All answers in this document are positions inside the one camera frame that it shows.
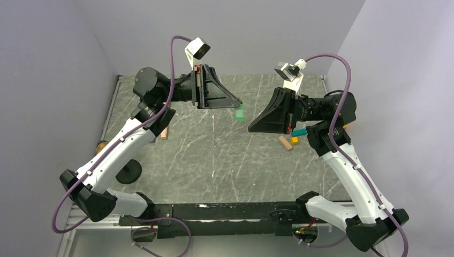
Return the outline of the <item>green key tag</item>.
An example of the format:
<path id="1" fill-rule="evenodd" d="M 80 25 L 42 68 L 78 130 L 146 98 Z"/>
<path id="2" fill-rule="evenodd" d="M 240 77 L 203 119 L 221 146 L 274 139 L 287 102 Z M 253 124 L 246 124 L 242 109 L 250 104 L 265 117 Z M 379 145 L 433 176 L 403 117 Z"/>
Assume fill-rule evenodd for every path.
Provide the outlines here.
<path id="1" fill-rule="evenodd" d="M 235 119 L 238 121 L 242 121 L 245 119 L 245 108 L 243 104 L 240 104 L 239 107 L 234 109 Z"/>

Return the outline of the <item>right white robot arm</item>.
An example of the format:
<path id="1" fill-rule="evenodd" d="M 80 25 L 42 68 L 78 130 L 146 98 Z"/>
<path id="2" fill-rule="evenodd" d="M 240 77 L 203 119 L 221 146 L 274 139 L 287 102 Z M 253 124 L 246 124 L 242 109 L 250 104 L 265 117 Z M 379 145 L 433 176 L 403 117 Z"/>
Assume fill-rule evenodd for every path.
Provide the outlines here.
<path id="1" fill-rule="evenodd" d="M 297 95 L 277 87 L 262 113 L 251 122 L 251 133 L 290 134 L 297 122 L 310 122 L 307 140 L 335 172 L 353 206 L 344 207 L 316 192 L 296 199 L 294 213 L 301 222 L 318 218 L 341 229 L 360 251 L 374 247 L 400 229 L 409 219 L 377 189 L 362 166 L 344 126 L 355 121 L 354 95 L 336 90 L 322 98 Z"/>

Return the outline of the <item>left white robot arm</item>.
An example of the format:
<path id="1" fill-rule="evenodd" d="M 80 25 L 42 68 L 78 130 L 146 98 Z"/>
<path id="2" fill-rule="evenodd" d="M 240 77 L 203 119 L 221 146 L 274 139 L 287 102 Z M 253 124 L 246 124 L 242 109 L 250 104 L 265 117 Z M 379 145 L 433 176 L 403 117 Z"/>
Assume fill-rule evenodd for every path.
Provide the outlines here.
<path id="1" fill-rule="evenodd" d="M 198 109 L 239 108 L 242 104 L 207 64 L 196 65 L 191 73 L 174 80 L 174 86 L 171 81 L 154 68 L 142 68 L 133 87 L 140 102 L 122 129 L 84 166 L 61 174 L 70 199 L 91 221 L 99 222 L 111 214 L 131 215 L 141 225 L 153 220 L 155 205 L 150 198 L 140 192 L 118 192 L 109 185 L 169 125 L 176 112 L 166 108 L 159 114 L 165 103 L 191 101 Z"/>

